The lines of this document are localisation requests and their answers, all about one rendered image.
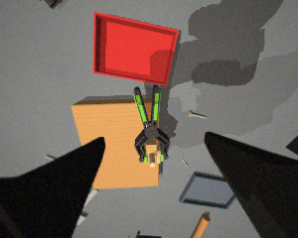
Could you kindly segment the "black and green spring clamp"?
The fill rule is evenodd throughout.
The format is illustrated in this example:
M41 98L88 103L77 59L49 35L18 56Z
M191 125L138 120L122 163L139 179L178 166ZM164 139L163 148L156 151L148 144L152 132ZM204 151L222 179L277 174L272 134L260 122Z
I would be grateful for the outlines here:
M141 95L141 91L139 87L135 87L133 90L134 99L137 105L137 109L141 118L141 122L143 123L144 129L135 139L134 148L140 156L139 162L143 163L145 160L145 164L147 164L147 154L144 144L150 139L155 138L160 142L160 150L161 150L161 162L164 160L168 160L169 157L167 155L170 147L169 137L161 131L158 125L159 119L159 108L160 108L160 97L161 97L161 89L158 85L153 86L153 94L152 94L152 109L151 109L151 121L148 120L148 116L146 113L146 109L144 106L143 98Z

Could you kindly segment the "light wooden board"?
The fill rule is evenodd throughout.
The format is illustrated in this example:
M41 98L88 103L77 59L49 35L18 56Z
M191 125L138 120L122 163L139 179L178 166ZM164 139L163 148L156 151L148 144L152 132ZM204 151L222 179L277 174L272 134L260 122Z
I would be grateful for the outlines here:
M139 162L135 139L144 129L135 99L87 100L72 105L81 145L104 137L93 189L159 185L159 164Z

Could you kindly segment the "mallet with wooden handle and black head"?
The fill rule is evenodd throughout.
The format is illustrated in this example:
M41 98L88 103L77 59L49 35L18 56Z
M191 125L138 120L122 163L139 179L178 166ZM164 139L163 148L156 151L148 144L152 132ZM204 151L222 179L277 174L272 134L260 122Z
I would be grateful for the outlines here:
M211 219L207 214L203 214L203 216L199 222L199 225L198 225L192 238L201 238L202 235L204 234L210 220Z

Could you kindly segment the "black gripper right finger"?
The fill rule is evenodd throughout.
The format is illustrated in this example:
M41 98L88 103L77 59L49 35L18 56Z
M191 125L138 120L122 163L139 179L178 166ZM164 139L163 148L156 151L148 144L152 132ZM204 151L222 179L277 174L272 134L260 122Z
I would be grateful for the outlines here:
M260 238L298 238L298 160L213 132L204 142Z

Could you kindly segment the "red shallow tray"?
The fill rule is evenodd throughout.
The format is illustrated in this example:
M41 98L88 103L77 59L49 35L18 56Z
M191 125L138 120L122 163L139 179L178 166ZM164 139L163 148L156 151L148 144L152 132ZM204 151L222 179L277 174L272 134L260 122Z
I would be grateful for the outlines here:
M94 12L93 73L167 85L178 33Z

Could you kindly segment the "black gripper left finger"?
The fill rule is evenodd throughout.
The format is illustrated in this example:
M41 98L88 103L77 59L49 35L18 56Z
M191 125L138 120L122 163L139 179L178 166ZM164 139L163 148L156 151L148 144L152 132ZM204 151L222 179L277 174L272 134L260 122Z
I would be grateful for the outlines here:
M25 174L0 178L0 220L14 238L72 238L104 151L98 137Z

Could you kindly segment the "tan wooden dowel pin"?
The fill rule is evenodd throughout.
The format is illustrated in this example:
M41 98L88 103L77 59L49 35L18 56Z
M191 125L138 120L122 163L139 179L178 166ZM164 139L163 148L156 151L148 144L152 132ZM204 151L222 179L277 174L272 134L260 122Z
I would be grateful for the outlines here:
M154 168L156 166L155 164L155 157L153 153L149 154L149 165L151 168Z

